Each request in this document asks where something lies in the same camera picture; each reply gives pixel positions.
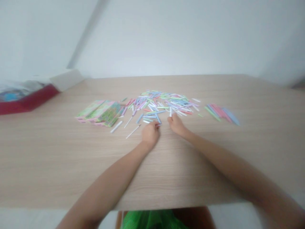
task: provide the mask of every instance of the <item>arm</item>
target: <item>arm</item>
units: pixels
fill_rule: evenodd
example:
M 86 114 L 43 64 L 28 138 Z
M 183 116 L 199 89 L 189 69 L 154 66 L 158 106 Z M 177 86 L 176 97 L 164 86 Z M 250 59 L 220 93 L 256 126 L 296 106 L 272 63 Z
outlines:
M 175 133 L 199 150 L 281 228 L 305 225 L 303 209 L 261 172 L 230 151 L 189 131 L 177 114 L 169 117 L 168 122 Z
M 97 228 L 129 186 L 146 155 L 159 139 L 159 123 L 151 122 L 142 131 L 136 148 L 110 166 L 82 194 L 57 229 Z

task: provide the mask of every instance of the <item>white wall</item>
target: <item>white wall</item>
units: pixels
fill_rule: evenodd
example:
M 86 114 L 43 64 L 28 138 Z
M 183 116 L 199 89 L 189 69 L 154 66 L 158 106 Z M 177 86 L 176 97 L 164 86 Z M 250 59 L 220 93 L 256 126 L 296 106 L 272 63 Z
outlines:
M 303 0 L 110 0 L 75 67 L 94 78 L 264 77 L 304 12 Z
M 1 0 L 0 79 L 65 69 L 97 0 Z

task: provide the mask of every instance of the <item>box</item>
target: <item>box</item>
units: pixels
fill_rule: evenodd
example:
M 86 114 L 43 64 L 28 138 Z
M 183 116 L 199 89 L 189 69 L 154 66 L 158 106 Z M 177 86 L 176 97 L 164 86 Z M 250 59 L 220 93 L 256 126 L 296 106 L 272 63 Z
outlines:
M 20 100 L 12 102 L 0 102 L 0 115 L 32 111 L 58 93 L 59 91 L 52 84 L 48 84 L 44 88 L 33 92 Z

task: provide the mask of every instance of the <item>finger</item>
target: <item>finger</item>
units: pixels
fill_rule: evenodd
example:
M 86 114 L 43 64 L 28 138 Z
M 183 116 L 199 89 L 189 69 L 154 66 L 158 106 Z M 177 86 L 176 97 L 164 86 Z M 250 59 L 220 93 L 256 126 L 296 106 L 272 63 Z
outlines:
M 155 126 L 157 123 L 158 123 L 158 122 L 153 121 L 153 122 L 149 123 L 149 125 Z
M 173 122 L 172 117 L 168 117 L 168 118 L 167 118 L 167 121 L 169 122 L 169 124 L 171 124 L 171 123 Z
M 178 118 L 179 118 L 179 117 L 178 117 L 177 113 L 173 113 L 173 115 L 172 115 L 173 121 L 175 121 L 175 119 L 178 119 Z

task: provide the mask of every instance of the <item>stacked box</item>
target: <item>stacked box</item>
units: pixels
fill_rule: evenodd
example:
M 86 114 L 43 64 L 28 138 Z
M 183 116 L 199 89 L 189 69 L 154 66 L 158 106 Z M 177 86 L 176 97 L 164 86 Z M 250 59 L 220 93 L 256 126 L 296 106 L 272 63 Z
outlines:
M 85 123 L 87 118 L 104 102 L 105 100 L 95 100 L 85 110 L 81 111 L 75 118 L 79 122 Z
M 105 100 L 102 103 L 95 101 L 79 113 L 76 118 L 80 122 L 90 122 L 98 126 L 111 127 L 122 112 L 123 109 L 116 101 Z
M 119 112 L 115 115 L 115 117 L 109 121 L 109 122 L 106 122 L 106 121 L 102 121 L 102 122 L 96 122 L 94 123 L 96 126 L 108 126 L 108 127 L 111 127 L 113 126 L 113 124 L 118 120 L 118 118 L 121 116 L 121 114 L 123 113 L 124 111 L 124 107 L 121 107 L 121 109 L 119 110 Z

